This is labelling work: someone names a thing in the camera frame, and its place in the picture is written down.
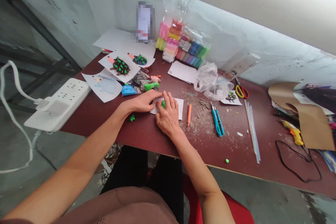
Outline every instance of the concrete floor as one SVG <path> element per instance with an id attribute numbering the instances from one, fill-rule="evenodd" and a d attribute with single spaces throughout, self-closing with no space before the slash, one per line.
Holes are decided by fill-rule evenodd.
<path id="1" fill-rule="evenodd" d="M 55 76 L 32 96 L 52 95 L 68 78 Z M 32 106 L 29 101 L 23 101 L 23 104 Z M 21 124 L 30 116 L 21 111 L 13 112 Z M 34 129 L 25 129 L 31 137 L 34 135 Z M 3 107 L 0 107 L 0 139 L 0 170 L 25 164 L 28 160 L 28 144 Z M 58 168 L 84 141 L 85 138 L 81 136 L 56 132 L 52 135 L 41 135 L 38 147 Z M 331 199 L 303 194 L 294 188 L 229 171 L 216 168 L 210 170 L 220 188 L 251 211 L 255 223 L 336 223 L 336 203 Z M 28 168 L 0 175 L 0 218 L 39 187 L 53 172 L 49 164 L 35 153 L 34 160 Z M 97 186 L 100 176 L 98 174 L 92 178 L 72 208 L 100 193 L 102 188 Z"/>

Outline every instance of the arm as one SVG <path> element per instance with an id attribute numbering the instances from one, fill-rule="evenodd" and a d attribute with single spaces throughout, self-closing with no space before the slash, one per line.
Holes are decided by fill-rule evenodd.
<path id="1" fill-rule="evenodd" d="M 119 130 L 133 111 L 148 112 L 149 103 L 162 93 L 150 90 L 119 105 L 69 160 L 4 219 L 25 219 L 34 224 L 51 223 L 62 216 L 91 180 L 96 168 L 116 141 Z"/>
<path id="2" fill-rule="evenodd" d="M 179 105 L 170 93 L 163 92 L 166 109 L 158 105 L 156 122 L 167 134 L 182 159 L 198 194 L 204 223 L 235 223 L 229 205 L 215 178 L 179 126 Z"/>

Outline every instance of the hand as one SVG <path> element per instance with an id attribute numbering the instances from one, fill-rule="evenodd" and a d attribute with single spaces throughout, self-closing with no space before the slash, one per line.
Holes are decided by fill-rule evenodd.
<path id="1" fill-rule="evenodd" d="M 159 112 L 156 114 L 156 123 L 159 128 L 168 135 L 170 138 L 172 135 L 179 131 L 179 104 L 172 97 L 172 94 L 169 92 L 167 95 L 166 91 L 163 91 L 163 97 L 166 103 L 166 109 L 161 105 L 161 102 L 156 103 L 156 107 Z"/>
<path id="2" fill-rule="evenodd" d="M 154 105 L 149 105 L 153 99 L 162 96 L 161 92 L 153 89 L 143 93 L 131 100 L 124 101 L 122 104 L 132 112 L 149 112 L 154 109 Z"/>

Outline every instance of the yellow glue gun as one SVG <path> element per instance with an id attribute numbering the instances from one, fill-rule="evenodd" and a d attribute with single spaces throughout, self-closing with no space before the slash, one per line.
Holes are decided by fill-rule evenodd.
<path id="1" fill-rule="evenodd" d="M 303 145 L 302 138 L 300 136 L 301 131 L 296 128 L 293 124 L 285 121 L 285 120 L 280 120 L 282 124 L 285 126 L 285 128 L 289 129 L 289 133 L 293 135 L 294 137 L 294 143 L 296 145 Z"/>

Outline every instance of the black cable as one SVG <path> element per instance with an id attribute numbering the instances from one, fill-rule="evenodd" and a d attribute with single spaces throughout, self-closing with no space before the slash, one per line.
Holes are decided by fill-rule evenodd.
<path id="1" fill-rule="evenodd" d="M 282 156 L 281 156 L 281 152 L 280 152 L 280 148 L 279 148 L 279 146 L 278 146 L 278 143 L 281 143 L 281 144 L 285 145 L 287 148 L 291 149 L 291 150 L 294 151 L 296 154 L 300 155 L 306 162 L 308 162 L 308 163 L 313 162 L 313 164 L 315 165 L 315 167 L 316 167 L 316 169 L 317 169 L 317 171 L 318 171 L 318 173 L 319 173 L 319 175 L 320 175 L 320 178 L 317 179 L 317 180 L 313 180 L 313 179 L 304 180 L 303 178 L 300 177 L 299 174 L 297 174 L 295 171 L 293 171 L 292 169 L 290 169 L 290 168 L 285 164 L 285 162 L 284 162 L 283 159 L 282 159 Z M 292 173 L 294 173 L 294 174 L 295 174 L 301 181 L 303 181 L 303 182 L 305 182 L 305 183 L 309 183 L 309 182 L 312 182 L 312 181 L 320 181 L 320 180 L 322 180 L 322 174 L 321 174 L 319 168 L 317 167 L 317 164 L 316 164 L 315 161 L 313 160 L 313 156 L 312 156 L 312 154 L 310 153 L 310 149 L 308 149 L 308 152 L 307 152 L 307 151 L 304 149 L 304 147 L 301 146 L 301 148 L 305 151 L 305 153 L 308 155 L 308 157 L 310 157 L 310 160 L 308 160 L 304 155 L 302 155 L 301 153 L 297 152 L 296 150 L 294 150 L 292 147 L 290 147 L 287 143 L 285 143 L 285 142 L 283 142 L 283 141 L 276 140 L 276 141 L 275 141 L 275 144 L 276 144 L 276 147 L 277 147 L 277 149 L 278 149 L 279 156 L 280 156 L 280 160 L 281 160 L 282 164 L 283 164 L 288 170 L 290 170 Z"/>
<path id="2" fill-rule="evenodd" d="M 41 157 L 43 157 L 47 162 L 48 164 L 50 164 L 50 166 L 55 170 L 57 171 L 57 168 L 52 164 L 52 162 L 37 148 L 37 142 L 35 144 L 35 150 L 37 151 L 38 154 L 40 154 Z"/>

